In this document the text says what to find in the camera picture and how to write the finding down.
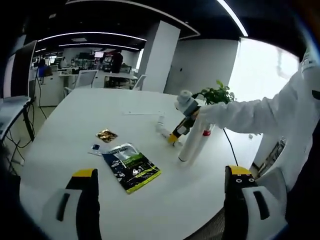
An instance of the person's arm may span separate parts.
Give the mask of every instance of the person's arm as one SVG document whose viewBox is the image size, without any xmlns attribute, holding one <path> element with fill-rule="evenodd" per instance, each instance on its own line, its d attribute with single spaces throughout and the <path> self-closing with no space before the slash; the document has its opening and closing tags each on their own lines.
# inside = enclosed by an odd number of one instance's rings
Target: person's arm
<svg viewBox="0 0 320 240">
<path fill-rule="evenodd" d="M 298 72 L 273 99 L 207 105 L 200 108 L 198 117 L 237 133 L 283 136 L 296 112 L 298 95 L 293 85 L 299 80 Z"/>
</svg>

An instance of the office chair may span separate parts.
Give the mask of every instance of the office chair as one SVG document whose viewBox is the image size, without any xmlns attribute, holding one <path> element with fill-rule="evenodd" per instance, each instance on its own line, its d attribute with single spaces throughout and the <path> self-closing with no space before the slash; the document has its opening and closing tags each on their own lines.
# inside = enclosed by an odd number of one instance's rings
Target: office chair
<svg viewBox="0 0 320 240">
<path fill-rule="evenodd" d="M 98 70 L 81 70 L 79 71 L 79 75 L 77 76 L 75 82 L 72 83 L 73 87 L 65 87 L 64 88 L 64 97 L 66 97 L 69 93 L 72 92 L 73 89 L 76 88 L 92 88 L 92 84 L 96 77 Z"/>
<path fill-rule="evenodd" d="M 135 85 L 133 86 L 132 90 L 134 91 L 141 91 L 142 87 L 144 85 L 144 81 L 146 79 L 147 75 L 142 74 L 138 80 L 136 81 Z"/>
</svg>

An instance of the potted plant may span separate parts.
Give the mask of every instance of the potted plant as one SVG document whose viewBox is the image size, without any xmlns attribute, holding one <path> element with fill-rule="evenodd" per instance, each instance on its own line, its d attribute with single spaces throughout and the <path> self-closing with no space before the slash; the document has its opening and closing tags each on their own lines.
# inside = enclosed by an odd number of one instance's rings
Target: potted plant
<svg viewBox="0 0 320 240">
<path fill-rule="evenodd" d="M 219 85 L 218 89 L 207 87 L 201 92 L 194 94 L 192 97 L 195 99 L 199 95 L 203 96 L 206 105 L 213 105 L 220 102 L 227 104 L 235 100 L 235 94 L 233 92 L 229 92 L 230 88 L 228 86 L 224 86 L 219 80 L 217 80 L 216 83 Z"/>
</svg>

